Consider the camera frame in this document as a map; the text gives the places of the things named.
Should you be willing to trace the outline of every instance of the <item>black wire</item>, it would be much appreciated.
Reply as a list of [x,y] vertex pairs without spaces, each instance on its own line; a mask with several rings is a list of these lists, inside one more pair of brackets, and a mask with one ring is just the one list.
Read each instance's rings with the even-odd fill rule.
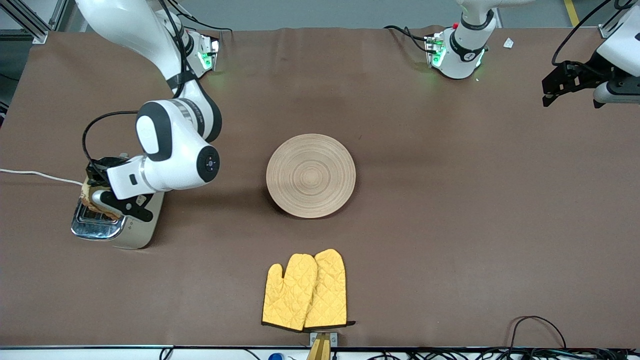
[[385,29],[393,29],[393,30],[400,31],[404,36],[409,37],[411,39],[411,41],[413,41],[415,46],[418,47],[418,49],[424,51],[425,53],[429,53],[429,54],[435,54],[436,53],[434,50],[427,50],[427,49],[423,48],[422,46],[420,46],[420,44],[418,44],[418,41],[416,41],[416,40],[424,41],[424,38],[417,37],[414,34],[412,34],[411,30],[409,30],[409,27],[407,27],[407,26],[405,26],[404,29],[401,29],[401,28],[398,28],[395,25],[388,25],[388,26],[385,26]]
[[[187,52],[184,49],[184,43],[182,42],[182,37],[180,36],[178,27],[175,25],[175,21],[173,21],[173,17],[171,17],[171,12],[169,11],[169,8],[166,7],[166,3],[164,2],[164,0],[158,0],[158,2],[164,9],[166,16],[169,18],[169,22],[171,22],[171,27],[173,28],[173,33],[175,34],[175,38],[173,39],[173,42],[175,42],[175,45],[178,47],[178,52],[180,52],[180,73],[184,73],[185,71],[187,71]],[[173,95],[174,99],[180,96],[183,88],[184,88],[184,83],[178,84],[178,89],[176,89],[175,94]]]
[[620,0],[615,0],[613,2],[613,7],[616,8],[616,10],[627,10],[627,9],[631,9],[631,7],[633,7],[635,4],[631,4],[631,1],[628,2],[627,4],[624,5],[620,5]]
[[13,81],[20,81],[20,79],[12,78],[11,76],[4,75],[1,72],[0,72],[0,76],[2,76],[5,79],[9,79],[9,80],[13,80]]
[[484,356],[486,354],[492,353],[494,351],[500,351],[503,349],[507,349],[507,348],[499,348],[499,347],[494,347],[494,348],[488,348],[485,351],[481,352],[480,355],[476,358],[476,360],[487,360],[487,359],[491,359],[490,357],[485,359]]
[[424,360],[424,356],[417,352],[407,352],[406,355],[409,357],[409,360]]
[[89,155],[89,152],[86,150],[86,135],[89,132],[89,129],[91,129],[91,127],[98,121],[106,118],[106,117],[110,117],[113,115],[128,115],[128,114],[135,114],[138,113],[137,111],[114,111],[112,113],[106,113],[104,115],[100,115],[99,117],[93,119],[84,129],[84,132],[82,133],[82,151],[84,152],[84,155],[86,156],[86,159],[89,160],[89,164],[91,164],[91,167],[98,173],[98,175],[100,175],[101,178],[103,178],[107,183],[109,182],[107,180],[107,176],[104,175],[100,170],[98,170],[98,167],[95,166],[95,162],[93,159],[91,159],[91,156]]
[[406,37],[411,36],[411,37],[413,37],[413,38],[414,38],[414,39],[416,39],[416,40],[422,40],[422,41],[424,41],[424,38],[416,37],[415,35],[409,35],[409,33],[404,32],[404,30],[403,30],[403,29],[401,29],[401,28],[399,28],[399,27],[397,27],[397,26],[395,26],[395,25],[387,25],[387,26],[385,26],[383,29],[393,29],[393,30],[397,30],[397,31],[400,31],[400,32],[401,32],[404,36],[406,36]]
[[[560,54],[560,50],[562,50],[562,48],[564,47],[564,45],[566,45],[566,43],[569,41],[569,39],[571,39],[571,37],[573,36],[573,34],[578,31],[578,29],[591,17],[593,16],[593,14],[595,14],[596,12],[598,12],[598,10],[602,9],[606,4],[609,3],[609,1],[611,0],[604,0],[602,1],[598,6],[596,6],[590,13],[587,14],[587,16],[584,17],[584,19],[580,20],[580,22],[569,32],[569,35],[566,36],[566,38],[564,38],[564,40],[560,43],[560,46],[558,46],[558,48],[556,49],[556,51],[554,52],[553,57],[551,57],[551,64],[553,66],[558,66],[560,65],[560,63],[556,62],[558,54]],[[601,73],[595,71],[594,69],[592,69],[591,67],[587,67],[587,69],[595,72],[598,75],[603,76]]]
[[518,320],[518,322],[513,327],[513,332],[511,333],[511,344],[509,346],[509,351],[506,353],[507,360],[511,360],[511,353],[513,352],[513,345],[515,344],[515,341],[516,341],[516,331],[518,330],[518,325],[520,325],[521,322],[523,322],[523,321],[525,321],[527,319],[538,319],[538,320],[542,320],[542,321],[546,322],[547,324],[551,325],[556,330],[558,335],[560,335],[560,338],[562,339],[563,348],[566,348],[566,340],[564,340],[564,335],[562,335],[562,332],[560,332],[560,329],[558,329],[557,326],[554,325],[554,323],[550,322],[549,320],[547,320],[547,319],[545,319],[545,318],[543,318],[541,316],[537,316],[537,315],[523,316],[520,320]]
[[[169,351],[163,357],[163,354],[164,354],[165,350],[169,350]],[[162,351],[160,351],[160,356],[158,357],[158,360],[167,360],[171,356],[172,353],[173,353],[173,348],[164,348],[164,349],[162,349]]]
[[444,357],[446,360],[457,360],[456,357],[451,354],[450,350],[446,351],[444,349],[434,348],[434,349],[429,350],[429,352],[431,352],[433,355],[435,355],[434,357],[432,357],[432,359],[435,359],[436,357],[440,356],[440,357]]
[[459,351],[457,351],[455,349],[450,349],[449,353],[450,354],[454,354],[454,355],[458,355],[458,356],[462,357],[464,360],[469,360],[468,357],[464,356],[464,354],[462,354],[461,352],[459,352]]
[[382,355],[378,355],[378,356],[370,357],[370,358],[368,358],[367,360],[378,360],[378,359],[384,359],[384,360],[387,360],[387,359],[391,359],[391,360],[400,360],[400,358],[399,358],[399,357],[397,357],[397,356],[395,356],[395,355],[391,355],[391,354],[388,354],[388,355],[387,355],[387,353],[386,353],[386,352],[382,353]]
[[234,32],[234,31],[233,31],[232,29],[230,29],[230,28],[218,28],[218,27],[216,27],[216,26],[211,26],[211,25],[205,24],[204,22],[200,22],[200,21],[196,20],[196,18],[194,18],[193,16],[189,16],[189,15],[187,15],[187,14],[185,14],[185,13],[179,13],[179,14],[178,14],[178,16],[184,16],[185,18],[187,18],[187,19],[189,19],[189,20],[191,20],[191,21],[195,22],[196,24],[200,24],[200,25],[202,25],[202,26],[206,26],[206,27],[207,27],[207,28],[209,28],[209,29],[213,29],[213,30],[227,30],[227,31],[230,31],[230,32],[232,32],[232,33]]
[[[634,0],[627,0],[627,3],[625,3],[625,6],[629,5],[629,4],[633,3],[633,2],[634,2]],[[609,25],[609,23],[611,21],[613,21],[613,19],[615,19],[618,16],[618,14],[620,14],[623,10],[625,10],[625,9],[618,10],[615,14],[613,14],[613,16],[610,17],[609,20],[607,20],[607,22],[604,23],[604,25],[602,25],[602,27],[606,28]]]
[[255,352],[249,350],[249,349],[243,349],[244,351],[248,352],[249,354],[253,355],[253,357],[255,357],[257,360],[260,360],[260,358],[258,357],[258,355],[255,354]]
[[195,16],[183,13],[180,10],[180,8],[178,8],[178,6],[174,3],[174,0],[168,0],[168,1],[171,4],[171,6],[175,9],[175,11],[178,12],[178,16],[184,16],[185,18],[187,18],[187,19],[189,19],[189,20],[191,20],[191,21],[193,21],[195,23],[198,23],[198,24],[200,24],[202,26],[206,26],[207,28],[210,28],[210,29],[214,29],[214,30],[229,30],[232,33],[234,32],[230,28],[217,28],[216,26],[211,26],[211,25],[205,24],[204,22],[200,22],[200,21],[198,21],[198,19],[195,18]]

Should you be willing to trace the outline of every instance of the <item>wooden plate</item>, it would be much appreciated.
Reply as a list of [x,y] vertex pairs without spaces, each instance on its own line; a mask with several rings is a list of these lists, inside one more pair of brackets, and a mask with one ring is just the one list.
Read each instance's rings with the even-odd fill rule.
[[267,187],[284,211],[301,218],[324,217],[340,209],[353,193],[356,167],[336,139],[320,134],[284,142],[267,166]]

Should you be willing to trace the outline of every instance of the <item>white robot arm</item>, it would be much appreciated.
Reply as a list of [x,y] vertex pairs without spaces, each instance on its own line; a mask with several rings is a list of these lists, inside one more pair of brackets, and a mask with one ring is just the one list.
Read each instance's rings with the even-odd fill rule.
[[585,88],[595,88],[595,108],[607,103],[640,104],[640,5],[631,7],[618,23],[589,61],[563,61],[545,77],[545,107],[560,95]]
[[[136,132],[144,154],[98,166],[101,170],[88,167],[90,179],[92,172],[106,177],[104,183],[94,176],[94,186],[111,189],[93,192],[92,202],[150,221],[151,213],[136,203],[137,196],[195,188],[218,173],[220,158],[209,142],[220,133],[221,114],[198,82],[212,67],[211,50],[217,46],[208,37],[187,32],[173,14],[171,24],[168,11],[154,12],[146,0],[76,1],[99,35],[149,59],[173,92],[179,92],[174,99],[149,101],[140,108]],[[186,50],[186,63],[172,38],[174,24]]]

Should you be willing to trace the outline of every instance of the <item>brown table cover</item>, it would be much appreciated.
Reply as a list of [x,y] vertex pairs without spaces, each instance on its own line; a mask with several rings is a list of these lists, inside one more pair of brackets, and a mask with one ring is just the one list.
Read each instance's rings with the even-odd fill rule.
[[[570,347],[638,346],[639,108],[595,110],[589,90],[542,107],[567,32],[499,29],[461,81],[387,30],[225,34],[202,79],[223,112],[220,174],[167,194],[147,249],[75,238],[78,186],[0,174],[0,344],[306,344],[260,325],[266,272],[335,248],[358,322],[341,345],[505,345],[514,318],[541,315]],[[581,30],[560,59],[599,43]],[[0,130],[0,165],[82,181],[91,119],[169,96],[132,51],[51,33]],[[356,162],[356,190],[329,218],[283,214],[266,191],[272,152],[303,133]],[[139,153],[134,116],[98,123],[88,148]],[[516,344],[558,346],[534,322]]]

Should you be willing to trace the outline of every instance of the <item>yellow oven mitt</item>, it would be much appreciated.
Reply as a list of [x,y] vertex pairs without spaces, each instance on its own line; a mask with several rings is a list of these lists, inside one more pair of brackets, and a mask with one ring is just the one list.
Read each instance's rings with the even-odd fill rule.
[[311,308],[305,319],[305,332],[345,327],[347,322],[347,280],[342,256],[333,249],[315,256],[318,276]]
[[293,254],[284,276],[280,264],[271,265],[264,291],[262,324],[302,331],[316,278],[316,261],[308,254]]

